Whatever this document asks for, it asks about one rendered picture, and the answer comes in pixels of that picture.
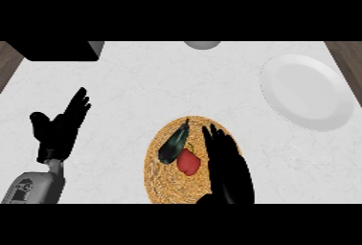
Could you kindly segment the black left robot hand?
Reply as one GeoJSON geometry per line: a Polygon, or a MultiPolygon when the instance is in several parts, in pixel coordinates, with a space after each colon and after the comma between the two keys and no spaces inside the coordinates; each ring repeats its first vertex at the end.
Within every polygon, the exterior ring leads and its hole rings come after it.
{"type": "Polygon", "coordinates": [[[81,87],[65,111],[53,120],[43,112],[31,113],[29,121],[34,137],[40,142],[38,163],[43,164],[50,159],[65,160],[69,157],[89,109],[89,96],[86,95],[86,89],[81,87]]]}

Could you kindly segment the red bell pepper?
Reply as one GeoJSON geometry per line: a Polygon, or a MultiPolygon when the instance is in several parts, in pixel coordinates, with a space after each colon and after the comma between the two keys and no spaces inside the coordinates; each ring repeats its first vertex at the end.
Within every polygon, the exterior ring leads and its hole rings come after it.
{"type": "Polygon", "coordinates": [[[186,175],[192,176],[201,166],[201,159],[195,155],[195,147],[192,144],[188,144],[189,148],[180,150],[177,158],[177,167],[179,171],[186,175]]]}

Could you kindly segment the grey round object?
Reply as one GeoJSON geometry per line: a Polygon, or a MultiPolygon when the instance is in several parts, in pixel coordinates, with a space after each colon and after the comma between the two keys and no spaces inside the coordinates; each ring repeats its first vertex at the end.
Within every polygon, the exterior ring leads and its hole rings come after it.
{"type": "Polygon", "coordinates": [[[186,41],[185,44],[196,50],[208,50],[219,45],[219,41],[186,41]]]}

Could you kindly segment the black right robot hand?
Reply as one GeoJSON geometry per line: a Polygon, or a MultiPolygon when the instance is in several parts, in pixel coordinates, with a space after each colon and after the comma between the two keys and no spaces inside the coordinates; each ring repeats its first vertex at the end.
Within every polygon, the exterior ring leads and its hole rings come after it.
{"type": "Polygon", "coordinates": [[[214,125],[202,127],[208,153],[211,194],[205,194],[198,204],[223,205],[254,203],[254,188],[247,161],[239,153],[232,137],[214,125]]]}

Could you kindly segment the black box appliance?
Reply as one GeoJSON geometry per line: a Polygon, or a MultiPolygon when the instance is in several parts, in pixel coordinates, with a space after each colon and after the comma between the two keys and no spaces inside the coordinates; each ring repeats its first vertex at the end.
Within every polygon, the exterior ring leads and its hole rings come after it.
{"type": "Polygon", "coordinates": [[[96,61],[103,41],[7,41],[31,61],[96,61]]]}

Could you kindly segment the round woven straw placemat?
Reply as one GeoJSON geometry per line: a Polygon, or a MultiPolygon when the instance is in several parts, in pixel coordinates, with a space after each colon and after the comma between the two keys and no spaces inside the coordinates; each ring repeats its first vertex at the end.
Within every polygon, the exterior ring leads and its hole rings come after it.
{"type": "Polygon", "coordinates": [[[195,204],[205,194],[211,194],[208,171],[208,153],[205,147],[202,127],[214,125],[232,137],[227,129],[211,119],[199,116],[186,116],[171,121],[158,131],[148,147],[145,159],[145,186],[152,203],[195,204]],[[168,165],[158,160],[158,149],[164,145],[180,125],[189,121],[189,133],[183,148],[188,144],[195,147],[195,155],[201,159],[201,166],[192,176],[186,176],[177,167],[177,159],[168,165]]]}

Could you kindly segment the white round plate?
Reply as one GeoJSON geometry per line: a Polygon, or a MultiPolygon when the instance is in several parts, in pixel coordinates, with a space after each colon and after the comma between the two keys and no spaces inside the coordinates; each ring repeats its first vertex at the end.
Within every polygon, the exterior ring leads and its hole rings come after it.
{"type": "Polygon", "coordinates": [[[313,131],[341,128],[353,114],[353,95],[340,73],[318,59],[272,57],[260,71],[260,89],[278,114],[313,131]]]}

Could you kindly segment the dark green eggplant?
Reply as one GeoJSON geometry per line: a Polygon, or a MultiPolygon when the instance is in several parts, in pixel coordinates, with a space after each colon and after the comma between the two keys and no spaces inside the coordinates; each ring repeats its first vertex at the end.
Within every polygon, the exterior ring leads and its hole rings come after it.
{"type": "Polygon", "coordinates": [[[170,136],[164,145],[158,149],[158,160],[162,164],[168,165],[174,162],[182,152],[189,133],[189,121],[180,125],[179,129],[170,136]]]}

